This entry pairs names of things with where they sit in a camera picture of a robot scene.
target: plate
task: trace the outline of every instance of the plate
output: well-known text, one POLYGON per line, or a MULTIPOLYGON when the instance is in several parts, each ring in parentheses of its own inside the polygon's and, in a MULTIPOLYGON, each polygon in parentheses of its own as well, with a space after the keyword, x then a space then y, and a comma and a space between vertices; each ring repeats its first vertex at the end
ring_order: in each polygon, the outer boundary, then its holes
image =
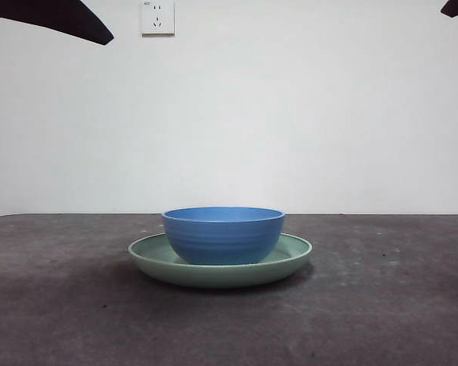
POLYGON ((169 245, 166 234, 129 245, 136 266, 152 278, 188 287, 229 288, 266 284, 288 277, 308 262, 312 244, 280 234, 274 250, 260 263, 249 265, 190 265, 169 245))

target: plate rim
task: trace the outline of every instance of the plate rim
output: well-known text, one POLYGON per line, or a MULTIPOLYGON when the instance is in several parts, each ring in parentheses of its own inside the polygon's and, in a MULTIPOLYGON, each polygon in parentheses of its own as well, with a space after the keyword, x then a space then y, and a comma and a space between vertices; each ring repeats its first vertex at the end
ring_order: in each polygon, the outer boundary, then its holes
POLYGON ((285 259, 281 259, 279 261, 274 261, 274 262, 249 263, 249 264, 246 264, 246 265, 191 265, 189 263, 172 263, 172 262, 159 261, 157 259, 152 259, 152 258, 148 258, 148 257, 143 257, 142 255, 138 255, 132 249, 138 242, 142 242, 144 240, 147 240, 147 239, 150 239, 150 238, 153 238, 153 237, 156 237, 156 236, 166 236, 166 233, 158 233, 158 234, 145 236, 144 238, 140 238, 140 239, 132 242, 127 247, 127 251, 134 258, 137 258, 137 259, 140 259, 140 260, 143 260, 143 261, 146 261, 146 262, 152 262, 152 263, 156 263, 158 265, 170 265, 170 266, 181 267, 181 268, 185 268, 185 267, 187 267, 187 268, 248 268, 248 267, 264 267, 264 266, 268 266, 268 265, 276 265, 276 264, 279 264, 279 263, 286 263, 286 262, 295 261, 295 260, 297 260, 299 258, 304 258, 305 256, 307 256, 307 255, 309 255, 311 253, 313 246, 312 246, 311 242, 309 242, 308 240, 306 240, 304 238, 301 238, 300 236, 296 236, 296 235, 292 235, 292 234, 280 233, 280 235, 289 236, 291 238, 298 239, 298 240, 304 242, 308 246, 307 250, 305 250, 305 252, 303 252, 302 254, 297 255, 295 257, 285 258, 285 259))

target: white wall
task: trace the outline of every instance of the white wall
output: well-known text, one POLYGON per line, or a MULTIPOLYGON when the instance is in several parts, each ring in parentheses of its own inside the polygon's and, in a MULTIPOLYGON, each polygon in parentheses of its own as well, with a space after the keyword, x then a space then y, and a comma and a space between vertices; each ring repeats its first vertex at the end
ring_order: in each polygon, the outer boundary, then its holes
POLYGON ((106 47, 0 19, 0 215, 250 204, 458 214, 445 0, 85 3, 106 47))

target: bowl on plate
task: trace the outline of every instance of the bowl on plate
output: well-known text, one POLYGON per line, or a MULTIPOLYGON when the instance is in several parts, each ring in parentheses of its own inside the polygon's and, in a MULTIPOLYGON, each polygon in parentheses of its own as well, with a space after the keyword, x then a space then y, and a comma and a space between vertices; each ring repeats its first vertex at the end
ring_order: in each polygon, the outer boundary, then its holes
POLYGON ((275 247, 285 214, 260 207, 189 207, 163 214, 173 250, 193 265, 257 263, 275 247))

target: electrical outlet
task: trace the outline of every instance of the electrical outlet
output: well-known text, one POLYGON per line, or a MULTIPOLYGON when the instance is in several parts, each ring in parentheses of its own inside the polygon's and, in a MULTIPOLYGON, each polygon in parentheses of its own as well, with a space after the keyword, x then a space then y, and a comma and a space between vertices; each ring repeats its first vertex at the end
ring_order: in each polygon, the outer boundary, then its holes
POLYGON ((141 4, 141 34, 172 36, 175 34, 175 0, 149 0, 141 4))

